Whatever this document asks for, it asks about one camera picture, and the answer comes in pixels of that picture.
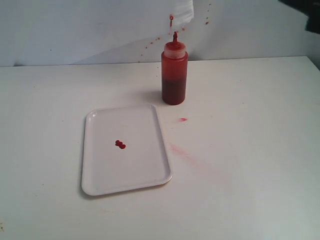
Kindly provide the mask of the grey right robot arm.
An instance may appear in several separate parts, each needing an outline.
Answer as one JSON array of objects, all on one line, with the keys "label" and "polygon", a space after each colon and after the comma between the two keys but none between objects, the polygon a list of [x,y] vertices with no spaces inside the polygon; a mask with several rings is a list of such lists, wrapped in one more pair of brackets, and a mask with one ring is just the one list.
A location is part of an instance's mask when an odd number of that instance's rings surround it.
[{"label": "grey right robot arm", "polygon": [[320,0],[279,0],[282,4],[308,17],[305,30],[320,34]]}]

